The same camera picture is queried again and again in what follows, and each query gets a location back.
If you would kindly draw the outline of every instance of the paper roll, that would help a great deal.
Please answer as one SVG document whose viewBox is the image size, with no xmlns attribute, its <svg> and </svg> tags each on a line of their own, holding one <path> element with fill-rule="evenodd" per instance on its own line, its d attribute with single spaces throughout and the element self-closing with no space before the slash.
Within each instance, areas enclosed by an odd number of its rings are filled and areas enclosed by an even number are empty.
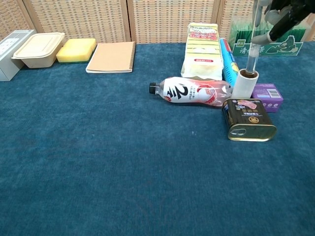
<svg viewBox="0 0 315 236">
<path fill-rule="evenodd" d="M 252 75 L 247 75 L 245 69 L 238 73 L 231 98 L 250 98 L 258 80 L 259 73 L 255 71 Z"/>
</svg>

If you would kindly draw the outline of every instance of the purple box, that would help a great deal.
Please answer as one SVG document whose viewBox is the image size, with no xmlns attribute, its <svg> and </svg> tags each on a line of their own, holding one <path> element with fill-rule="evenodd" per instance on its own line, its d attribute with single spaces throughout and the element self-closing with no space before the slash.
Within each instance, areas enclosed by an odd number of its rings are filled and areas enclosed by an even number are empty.
<svg viewBox="0 0 315 236">
<path fill-rule="evenodd" d="M 277 112 L 284 100 L 274 84 L 256 84 L 252 98 L 261 100 L 266 112 Z"/>
</svg>

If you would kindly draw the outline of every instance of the canned meat tin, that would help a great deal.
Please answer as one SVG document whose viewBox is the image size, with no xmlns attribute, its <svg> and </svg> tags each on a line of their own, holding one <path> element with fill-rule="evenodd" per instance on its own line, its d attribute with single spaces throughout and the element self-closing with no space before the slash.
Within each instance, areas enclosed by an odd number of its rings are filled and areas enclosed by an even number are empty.
<svg viewBox="0 0 315 236">
<path fill-rule="evenodd" d="M 267 141 L 277 132 L 259 99 L 227 99 L 222 111 L 228 138 L 236 141 Z"/>
</svg>

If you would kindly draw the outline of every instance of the pink drink bottle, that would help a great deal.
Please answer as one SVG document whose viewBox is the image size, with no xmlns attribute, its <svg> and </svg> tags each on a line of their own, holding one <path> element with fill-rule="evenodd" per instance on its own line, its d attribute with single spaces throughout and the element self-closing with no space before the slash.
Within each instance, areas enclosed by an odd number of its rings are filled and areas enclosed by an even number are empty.
<svg viewBox="0 0 315 236">
<path fill-rule="evenodd" d="M 159 94 L 163 99 L 174 103 L 203 103 L 220 107 L 231 97 L 232 88 L 226 81 L 194 80 L 170 77 L 161 83 L 150 83 L 149 93 Z"/>
</svg>

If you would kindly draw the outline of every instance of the spiral notebook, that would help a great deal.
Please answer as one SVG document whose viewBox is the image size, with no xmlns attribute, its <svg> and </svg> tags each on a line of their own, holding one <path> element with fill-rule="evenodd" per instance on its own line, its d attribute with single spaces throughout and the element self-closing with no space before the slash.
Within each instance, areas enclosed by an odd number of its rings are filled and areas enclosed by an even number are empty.
<svg viewBox="0 0 315 236">
<path fill-rule="evenodd" d="M 132 72 L 135 47 L 135 42 L 98 43 L 86 72 Z"/>
</svg>

